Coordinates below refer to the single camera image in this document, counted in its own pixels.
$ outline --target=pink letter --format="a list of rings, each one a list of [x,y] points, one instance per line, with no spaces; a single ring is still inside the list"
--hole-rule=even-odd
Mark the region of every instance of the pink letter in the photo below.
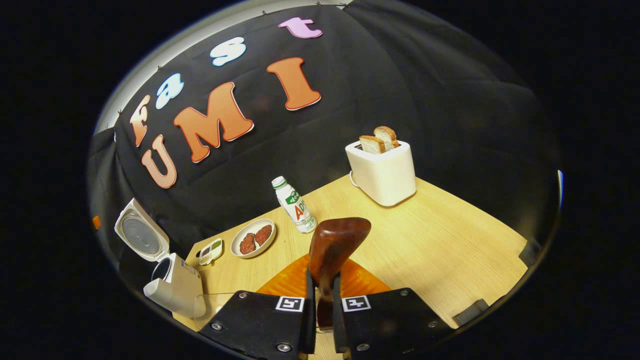
[[[291,34],[298,38],[317,38],[322,35],[322,30],[310,30],[306,25],[313,23],[314,21],[311,19],[302,20],[299,17],[293,17],[278,25],[278,27],[284,28],[286,26]]]

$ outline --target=orange letter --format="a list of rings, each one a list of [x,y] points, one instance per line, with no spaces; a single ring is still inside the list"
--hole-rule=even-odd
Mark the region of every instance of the orange letter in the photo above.
[[[176,178],[178,178],[178,172],[175,170],[175,165],[169,156],[169,153],[166,151],[166,148],[163,144],[163,136],[158,135],[154,142],[151,144],[151,148],[157,151],[160,154],[160,158],[162,159],[164,165],[166,166],[166,175],[160,174],[158,167],[151,159],[151,150],[147,150],[145,154],[142,156],[142,165],[147,168],[149,174],[153,178],[153,180],[163,189],[169,189],[175,184]]]
[[[253,129],[253,121],[248,120],[234,99],[233,83],[224,83],[209,94],[207,115],[188,107],[175,117],[173,125],[179,126],[191,148],[191,161],[199,163],[209,155],[209,147],[202,145],[200,139],[220,146],[218,124],[222,123],[222,139],[233,141]]]
[[[147,121],[147,107],[145,105],[149,103],[150,99],[149,95],[142,98],[136,111],[131,115],[131,120],[129,120],[129,123],[133,125],[133,133],[136,135],[136,146],[140,146],[142,139],[147,134],[147,126],[142,122]]]
[[[268,72],[278,76],[287,94],[287,110],[298,110],[320,101],[320,93],[311,90],[309,83],[302,73],[300,65],[305,62],[302,58],[288,58],[276,61],[267,67]]]

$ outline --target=toast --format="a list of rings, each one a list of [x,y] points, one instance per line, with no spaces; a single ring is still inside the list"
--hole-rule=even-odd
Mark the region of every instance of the toast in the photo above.
[[[360,144],[362,144],[362,150],[370,152],[371,154],[382,154],[386,151],[385,142],[375,136],[362,135],[360,137]]]
[[[381,139],[385,143],[385,151],[389,151],[400,146],[396,140],[396,132],[391,130],[390,127],[378,126],[374,129],[373,133],[376,138]]]

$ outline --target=wooden table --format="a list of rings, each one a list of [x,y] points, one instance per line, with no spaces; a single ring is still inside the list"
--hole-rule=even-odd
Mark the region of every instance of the wooden table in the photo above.
[[[371,232],[351,259],[392,289],[413,289],[452,328],[458,327],[453,316],[479,299],[493,304],[527,270],[518,258],[526,244],[522,236],[421,179],[417,179],[416,194],[389,208],[354,187],[348,175],[303,198],[318,222],[342,217],[370,220]],[[230,250],[234,236],[258,218],[275,223],[274,242],[255,258],[234,256]],[[308,253],[312,233],[298,232],[281,207],[256,219],[193,246],[186,261],[200,272],[205,294],[256,291],[289,263]],[[224,240],[223,254],[213,265],[198,265],[195,254],[216,238]],[[199,330],[193,319],[176,314],[173,317]],[[317,334],[316,354],[309,359],[342,359],[333,349],[332,336]]]

